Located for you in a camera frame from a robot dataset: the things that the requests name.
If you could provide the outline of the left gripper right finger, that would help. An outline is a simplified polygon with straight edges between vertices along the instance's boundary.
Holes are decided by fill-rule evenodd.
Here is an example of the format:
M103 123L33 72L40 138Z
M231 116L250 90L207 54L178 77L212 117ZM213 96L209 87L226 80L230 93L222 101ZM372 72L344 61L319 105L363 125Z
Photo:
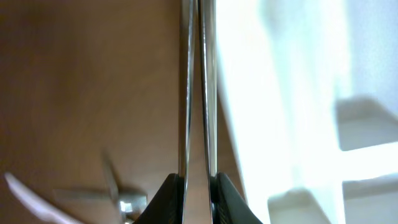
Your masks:
M262 224L225 173L210 177L213 224Z

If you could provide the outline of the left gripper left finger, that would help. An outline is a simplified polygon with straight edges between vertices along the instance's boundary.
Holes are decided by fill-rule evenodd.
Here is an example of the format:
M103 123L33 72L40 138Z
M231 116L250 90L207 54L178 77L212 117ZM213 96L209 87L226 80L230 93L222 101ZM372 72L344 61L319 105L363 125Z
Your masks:
M169 174L134 224L182 224L183 179Z

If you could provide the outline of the white plastic knife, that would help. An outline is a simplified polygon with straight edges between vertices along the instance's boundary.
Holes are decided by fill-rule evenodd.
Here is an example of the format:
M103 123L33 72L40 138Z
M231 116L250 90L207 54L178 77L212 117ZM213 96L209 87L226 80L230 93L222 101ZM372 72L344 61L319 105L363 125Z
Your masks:
M5 173L4 177L9 190L15 198L38 219L49 223L84 224L84 222L71 217L42 197L39 197L11 173Z

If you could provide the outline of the long metal tongs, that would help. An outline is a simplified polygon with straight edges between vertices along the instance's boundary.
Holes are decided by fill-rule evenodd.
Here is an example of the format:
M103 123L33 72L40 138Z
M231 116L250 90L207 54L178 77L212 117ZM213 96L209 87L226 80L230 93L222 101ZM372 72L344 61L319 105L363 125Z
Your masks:
M210 221L215 223L217 175L217 71L213 1L180 0L178 61L178 174L181 222L187 221L193 106L201 109L203 160Z

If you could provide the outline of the small steel teaspoon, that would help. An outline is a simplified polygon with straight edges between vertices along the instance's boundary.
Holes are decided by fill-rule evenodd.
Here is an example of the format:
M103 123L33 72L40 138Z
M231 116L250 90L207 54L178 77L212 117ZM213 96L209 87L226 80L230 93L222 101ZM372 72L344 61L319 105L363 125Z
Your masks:
M84 189L55 189L53 194L58 201L109 200L120 212L125 213L142 212L147 206L147 195L137 191L120 191L114 197L108 191Z
M109 158L106 151L101 152L101 160L103 164L103 172L106 185L108 186L109 197L120 215L120 223L133 224L134 221L132 220L132 218L126 213L126 211L122 210L123 205L121 205L121 200L119 198L119 185L117 174L113 169L111 159Z

